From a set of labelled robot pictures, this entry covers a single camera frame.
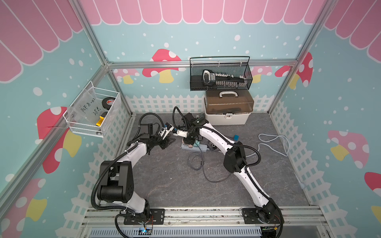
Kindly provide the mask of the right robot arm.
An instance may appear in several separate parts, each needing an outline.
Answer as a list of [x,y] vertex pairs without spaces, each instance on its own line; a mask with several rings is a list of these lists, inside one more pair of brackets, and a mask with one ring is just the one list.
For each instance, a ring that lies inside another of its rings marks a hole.
[[276,219],[280,225],[283,225],[284,219],[281,209],[262,189],[250,171],[250,167],[258,165],[262,159],[259,151],[224,136],[205,118],[195,118],[191,113],[184,115],[177,106],[172,111],[172,120],[175,119],[175,112],[181,116],[185,130],[183,131],[176,124],[173,124],[174,133],[183,137],[186,144],[194,144],[199,136],[214,144],[224,155],[224,168],[229,173],[234,174],[250,194],[259,221],[268,224]]

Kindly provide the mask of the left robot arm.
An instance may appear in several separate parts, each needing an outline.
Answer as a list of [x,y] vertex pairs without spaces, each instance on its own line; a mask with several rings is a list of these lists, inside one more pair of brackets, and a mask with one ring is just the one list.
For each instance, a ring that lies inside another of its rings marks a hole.
[[[142,131],[141,121],[148,116],[154,116],[159,120],[159,128],[155,133],[150,129]],[[133,167],[154,147],[165,149],[174,141],[165,131],[167,128],[160,116],[155,113],[141,116],[136,135],[127,143],[126,150],[114,160],[101,163],[99,178],[90,198],[94,209],[117,209],[122,215],[131,214],[141,223],[151,218],[149,202],[135,192]]]

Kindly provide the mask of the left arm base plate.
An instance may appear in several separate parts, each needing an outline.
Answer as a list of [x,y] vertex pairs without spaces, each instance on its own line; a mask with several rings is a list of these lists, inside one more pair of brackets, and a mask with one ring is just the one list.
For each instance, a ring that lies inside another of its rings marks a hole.
[[150,211],[137,213],[135,216],[129,214],[124,218],[124,225],[163,225],[164,224],[165,209],[150,209]]

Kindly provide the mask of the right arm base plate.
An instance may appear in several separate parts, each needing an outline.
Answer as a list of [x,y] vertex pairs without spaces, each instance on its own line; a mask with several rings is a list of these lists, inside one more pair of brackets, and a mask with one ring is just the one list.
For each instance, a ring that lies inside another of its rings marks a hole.
[[241,213],[245,224],[280,225],[284,223],[284,219],[277,209],[243,208]]

